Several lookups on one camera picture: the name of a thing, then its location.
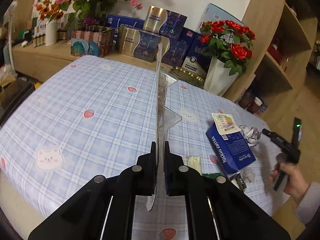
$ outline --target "blue gift box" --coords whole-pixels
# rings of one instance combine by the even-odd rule
[[[126,27],[135,27],[137,29],[142,30],[142,27],[144,25],[144,20],[127,17],[127,16],[121,16],[121,15],[107,15],[107,26],[110,28],[117,28],[115,31],[115,35],[113,37],[113,40],[116,41],[118,39],[118,32],[120,26],[126,26]]]
[[[179,41],[185,43],[187,45],[187,47],[189,48],[191,46],[193,40],[195,39],[195,36],[196,36],[196,32],[194,32],[193,30],[190,30],[188,28],[183,27],[182,32],[179,37]]]
[[[220,135],[213,123],[206,134],[220,165],[228,175],[238,172],[256,160],[240,132]]]

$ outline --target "orange flower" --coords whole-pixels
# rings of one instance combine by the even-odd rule
[[[50,1],[49,1],[49,0],[44,0],[42,3],[43,3],[44,5],[49,5]]]
[[[40,11],[41,9],[42,9],[42,5],[41,5],[41,4],[38,4],[37,7],[36,7],[36,10],[37,10],[37,11]]]
[[[63,16],[63,12],[58,12],[56,17],[55,17],[55,20],[61,19],[62,16]]]

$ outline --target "wooden floor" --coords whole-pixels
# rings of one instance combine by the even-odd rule
[[[307,73],[305,84],[287,114],[271,130],[291,140],[293,118],[302,119],[301,157],[299,167],[307,182],[320,182],[320,75]],[[292,198],[282,206],[273,218],[296,239],[304,225],[293,214],[295,203]]]

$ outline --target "red artificial rose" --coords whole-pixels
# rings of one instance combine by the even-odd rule
[[[256,39],[256,35],[252,31],[248,32],[248,37],[249,37],[250,40],[255,40]]]
[[[207,22],[203,23],[202,26],[201,26],[202,28],[206,27],[204,24],[210,25],[210,26],[207,26],[207,27],[211,27],[212,22],[207,21]]]
[[[236,58],[243,60],[247,56],[247,51],[240,44],[231,44],[231,52]]]
[[[251,58],[252,57],[252,51],[249,50],[247,47],[243,47],[243,49],[247,52],[247,57]]]
[[[239,34],[244,32],[244,28],[240,24],[235,23],[234,21],[226,21],[226,25],[228,25],[231,29],[237,31],[237,33]]]
[[[224,21],[218,21],[218,22],[212,23],[212,26],[216,26],[216,27],[222,27],[223,25],[224,25]]]
[[[208,43],[211,40],[211,35],[206,35],[200,39],[201,43]]]
[[[224,29],[222,27],[217,27],[217,26],[214,26],[212,25],[211,26],[211,30],[214,32],[214,33],[220,33],[220,32],[223,32]]]
[[[249,27],[243,27],[243,32],[248,33],[250,31]]]

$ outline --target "cardboard box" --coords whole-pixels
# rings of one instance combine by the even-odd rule
[[[207,137],[221,167],[230,175],[256,161],[247,141],[240,132],[220,135],[215,123],[207,130]]]

